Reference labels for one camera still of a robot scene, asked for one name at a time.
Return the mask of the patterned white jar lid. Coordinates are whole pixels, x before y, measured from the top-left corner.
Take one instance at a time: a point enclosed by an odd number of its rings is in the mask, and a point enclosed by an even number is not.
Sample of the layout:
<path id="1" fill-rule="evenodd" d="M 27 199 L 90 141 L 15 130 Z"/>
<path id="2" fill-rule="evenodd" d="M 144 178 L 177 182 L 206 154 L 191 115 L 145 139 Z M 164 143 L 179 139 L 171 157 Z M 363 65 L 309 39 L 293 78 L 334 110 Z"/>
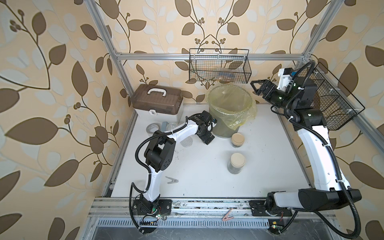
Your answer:
<path id="1" fill-rule="evenodd" d="M 193 145 L 193 138 L 192 137 L 187 137 L 184 140 L 180 141 L 180 144 L 184 148 L 189 148 Z"/>

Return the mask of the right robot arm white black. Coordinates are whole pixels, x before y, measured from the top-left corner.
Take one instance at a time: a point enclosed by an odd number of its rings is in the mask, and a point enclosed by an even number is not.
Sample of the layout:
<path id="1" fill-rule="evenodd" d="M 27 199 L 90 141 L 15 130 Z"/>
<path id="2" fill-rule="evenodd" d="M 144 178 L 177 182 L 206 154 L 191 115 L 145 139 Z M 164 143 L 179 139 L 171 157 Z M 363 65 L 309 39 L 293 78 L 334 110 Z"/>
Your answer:
<path id="1" fill-rule="evenodd" d="M 345 179 L 332 148 L 326 118 L 320 109 L 313 107 L 318 87 L 310 77 L 315 67 L 316 62 L 309 61 L 299 70 L 280 69 L 277 85 L 268 79 L 250 83 L 256 95 L 262 96 L 272 108 L 282 109 L 281 115 L 293 125 L 302 140 L 314 175 L 314 188 L 268 193 L 264 210 L 270 215 L 280 214 L 284 209 L 295 211 L 276 234 L 284 233 L 299 212 L 309 212 L 316 214 L 340 237 L 357 239 L 362 224 L 355 203 L 362 195 Z M 351 233 L 338 230 L 321 213 L 344 207 L 349 207 L 353 215 L 354 230 Z"/>

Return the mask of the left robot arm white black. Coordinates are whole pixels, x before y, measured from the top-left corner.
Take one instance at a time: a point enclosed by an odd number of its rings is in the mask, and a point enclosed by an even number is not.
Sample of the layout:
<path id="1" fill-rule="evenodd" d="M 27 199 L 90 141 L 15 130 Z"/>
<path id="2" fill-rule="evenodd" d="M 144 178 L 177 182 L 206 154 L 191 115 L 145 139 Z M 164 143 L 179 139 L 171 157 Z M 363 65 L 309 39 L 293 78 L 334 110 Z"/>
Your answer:
<path id="1" fill-rule="evenodd" d="M 148 180 L 144 190 L 131 183 L 131 192 L 140 193 L 134 200 L 138 215 L 161 214 L 160 186 L 163 172 L 170 166 L 178 141 L 196 135 L 209 145 L 215 138 L 213 129 L 217 120 L 207 111 L 186 117 L 185 122 L 169 131 L 156 131 L 144 140 L 135 151 L 136 162 L 148 171 Z"/>

